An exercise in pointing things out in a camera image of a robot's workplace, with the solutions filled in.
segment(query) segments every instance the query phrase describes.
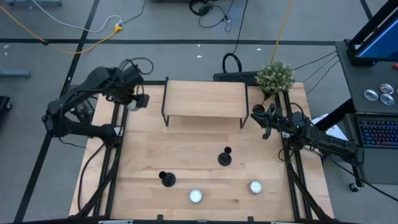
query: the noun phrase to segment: computer monitor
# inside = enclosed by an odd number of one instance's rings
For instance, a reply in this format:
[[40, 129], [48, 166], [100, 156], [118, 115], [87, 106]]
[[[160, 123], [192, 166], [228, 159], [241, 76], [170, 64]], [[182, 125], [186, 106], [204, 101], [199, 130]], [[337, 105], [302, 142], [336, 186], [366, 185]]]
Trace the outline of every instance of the computer monitor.
[[398, 62], [398, 1], [388, 1], [348, 43], [352, 65]]

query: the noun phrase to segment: yellow cable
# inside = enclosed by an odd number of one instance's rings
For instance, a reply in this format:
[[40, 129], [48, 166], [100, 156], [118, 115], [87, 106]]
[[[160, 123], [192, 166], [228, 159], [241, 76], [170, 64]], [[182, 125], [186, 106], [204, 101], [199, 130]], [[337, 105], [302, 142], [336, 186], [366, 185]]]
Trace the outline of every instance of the yellow cable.
[[270, 64], [272, 64], [272, 63], [274, 62], [274, 58], [275, 58], [275, 54], [276, 54], [276, 48], [278, 48], [278, 44], [279, 44], [280, 37], [282, 37], [282, 33], [283, 33], [283, 31], [284, 31], [287, 18], [289, 17], [290, 10], [292, 9], [292, 4], [293, 4], [293, 0], [290, 0], [290, 2], [289, 2], [289, 8], [287, 9], [284, 22], [282, 23], [282, 27], [280, 28], [279, 35], [278, 35], [278, 39], [276, 40], [276, 44], [275, 44], [275, 48], [274, 48], [274, 53], [272, 53], [271, 63], [270, 63]]
[[[14, 16], [11, 15], [10, 12], [7, 11], [7, 9], [5, 9], [4, 7], [2, 7], [1, 5], [0, 5], [0, 9], [3, 10], [12, 20], [14, 20], [18, 25], [20, 25], [22, 28], [24, 28], [28, 33], [30, 33], [30, 34], [32, 34], [34, 37], [36, 37], [36, 39], [39, 39], [41, 42], [45, 42], [45, 40], [44, 40], [43, 38], [39, 37], [38, 35], [36, 35], [35, 33], [33, 33], [30, 29], [28, 29], [26, 26], [24, 26], [23, 24], [21, 24]], [[116, 25], [116, 26], [114, 27], [113, 33], [112, 33], [109, 37], [107, 37], [107, 38], [105, 38], [105, 39], [103, 39], [103, 40], [101, 40], [101, 41], [95, 43], [94, 45], [92, 45], [92, 46], [89, 47], [88, 49], [82, 50], [82, 51], [80, 51], [80, 52], [70, 52], [70, 51], [67, 51], [67, 50], [63, 50], [63, 49], [61, 49], [60, 47], [57, 47], [56, 45], [51, 45], [51, 44], [50, 44], [50, 46], [51, 46], [52, 48], [54, 48], [55, 50], [59, 50], [59, 51], [65, 53], [65, 54], [82, 54], [82, 53], [85, 53], [85, 52], [90, 51], [91, 49], [95, 48], [98, 44], [100, 44], [100, 43], [102, 43], [102, 42], [105, 42], [105, 41], [109, 40], [109, 39], [112, 38], [117, 32], [122, 31], [122, 30], [123, 30], [123, 28], [122, 28], [121, 26], [117, 26], [117, 25]]]

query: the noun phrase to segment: wheel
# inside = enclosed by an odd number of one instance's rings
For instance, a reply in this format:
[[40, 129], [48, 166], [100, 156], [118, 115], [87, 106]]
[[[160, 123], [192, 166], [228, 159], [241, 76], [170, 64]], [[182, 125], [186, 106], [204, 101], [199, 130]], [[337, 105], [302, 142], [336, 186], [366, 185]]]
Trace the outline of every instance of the wheel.
[[349, 189], [352, 192], [358, 192], [359, 191], [359, 187], [355, 183], [349, 184]]
[[6, 106], [6, 110], [11, 110], [12, 109], [12, 104], [8, 103], [8, 105]]

